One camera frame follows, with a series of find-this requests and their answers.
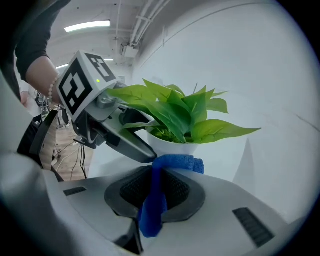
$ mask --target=artificial plant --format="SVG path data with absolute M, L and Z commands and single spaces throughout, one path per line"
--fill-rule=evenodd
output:
M 176 85 L 161 86 L 143 80 L 145 85 L 136 84 L 124 88 L 107 89 L 118 97 L 122 104 L 139 110 L 154 118 L 150 123 L 127 123 L 123 128 L 152 126 L 151 134 L 173 143 L 211 143 L 221 139 L 239 137 L 261 128 L 242 128 L 218 119 L 207 120 L 207 111 L 228 114 L 227 102 L 217 96 L 226 93 L 200 91 L 186 96 Z

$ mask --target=ceiling light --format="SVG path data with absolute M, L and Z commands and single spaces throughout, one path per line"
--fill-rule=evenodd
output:
M 65 64 L 65 65 L 62 65 L 62 66 L 57 66 L 55 69 L 62 69 L 62 68 L 64 68 L 64 67 L 68 67 L 69 66 L 69 64 Z
M 77 24 L 74 26 L 65 27 L 64 30 L 69 33 L 69 32 L 73 32 L 76 30 L 97 28 L 97 27 L 110 27 L 110 20 L 93 21 L 93 22 Z

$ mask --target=wooden floor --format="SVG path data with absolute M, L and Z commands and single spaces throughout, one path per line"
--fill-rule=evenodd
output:
M 73 126 L 63 127 L 56 131 L 56 148 L 57 150 L 62 150 L 60 153 L 61 158 L 53 166 L 55 170 L 60 174 L 60 176 L 67 181 L 83 180 L 85 178 L 84 173 L 80 167 L 81 160 L 81 148 L 80 144 L 73 145 L 74 138 L 77 137 Z M 85 173 L 88 176 L 89 166 L 91 163 L 92 155 L 94 150 L 89 147 L 84 147 L 85 149 Z

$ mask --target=white wall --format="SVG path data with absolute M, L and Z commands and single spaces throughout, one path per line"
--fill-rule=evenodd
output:
M 205 174 L 234 180 L 288 222 L 306 213 L 320 184 L 319 63 L 277 3 L 172 0 L 135 60 L 132 83 L 142 78 L 186 94 L 196 83 L 229 91 L 230 114 L 209 117 L 262 130 L 200 146 Z
M 107 61 L 107 64 L 109 65 L 111 71 L 114 73 L 114 75 L 118 77 L 125 77 L 125 84 L 128 86 L 132 85 L 132 68 L 127 65 L 114 65 L 112 63 L 109 63 L 110 61 Z

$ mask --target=blue microfiber cloth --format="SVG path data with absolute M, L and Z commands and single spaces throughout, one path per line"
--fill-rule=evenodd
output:
M 161 189 L 162 168 L 177 168 L 204 174 L 204 162 L 192 155 L 167 154 L 156 158 L 152 164 L 150 193 L 138 212 L 138 222 L 146 238 L 156 237 L 162 228 L 161 214 L 168 210 L 165 194 Z

